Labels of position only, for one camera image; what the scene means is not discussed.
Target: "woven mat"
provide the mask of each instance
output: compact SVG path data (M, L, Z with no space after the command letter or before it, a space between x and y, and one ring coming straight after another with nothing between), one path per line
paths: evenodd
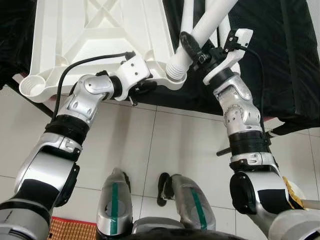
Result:
M53 217L48 240L96 240L96 224Z

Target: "white mounting plate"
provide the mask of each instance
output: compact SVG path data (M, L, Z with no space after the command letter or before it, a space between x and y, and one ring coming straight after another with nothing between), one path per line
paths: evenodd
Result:
M162 0L38 0L30 74L20 92L41 103L56 94L62 72L79 60L135 51L147 62L159 85L177 90L182 83L166 78L174 54ZM68 93L85 74L112 73L123 58L79 65L65 77Z

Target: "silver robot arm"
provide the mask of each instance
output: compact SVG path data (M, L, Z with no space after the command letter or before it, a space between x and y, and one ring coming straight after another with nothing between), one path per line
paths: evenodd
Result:
M287 186L280 174L260 125L260 112L250 90L231 67L245 54L253 31L230 31L222 48L202 52L192 35L182 32L182 47L198 67L199 77L212 91L223 111L232 153L230 193L234 208L247 214L272 240L304 240L320 234L320 217L293 210Z
M82 144L105 98L121 101L150 77L140 56L124 62L113 76L84 75L23 163L15 195L0 204L0 239L44 240L54 207L67 203L77 181Z

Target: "tiled floor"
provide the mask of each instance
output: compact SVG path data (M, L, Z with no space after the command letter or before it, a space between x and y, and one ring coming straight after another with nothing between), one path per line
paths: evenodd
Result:
M13 194L18 169L49 118L9 88L0 91L0 201ZM266 128L278 126L274 119ZM80 173L69 203L53 215L95 222L100 189L114 167L130 177L134 219L146 216L179 220L175 203L157 206L161 172L192 178L208 198L217 230L265 240L245 215L235 211L229 193L230 155L216 157L228 146L222 117L193 111L126 102L103 102L78 161ZM320 191L320 129L313 128L272 139L271 150L281 173L300 186L308 199Z

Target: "green stripe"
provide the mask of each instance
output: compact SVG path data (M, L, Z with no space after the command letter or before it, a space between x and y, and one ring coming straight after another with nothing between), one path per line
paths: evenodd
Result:
M195 207L196 207L196 211L198 213L199 220L201 223L201 229L207 229L206 216L205 216L204 210L202 209L198 194L196 193L196 191L193 188L191 188L191 193L192 193L193 200L194 200Z
M112 183L111 226L110 235L118 233L118 184Z

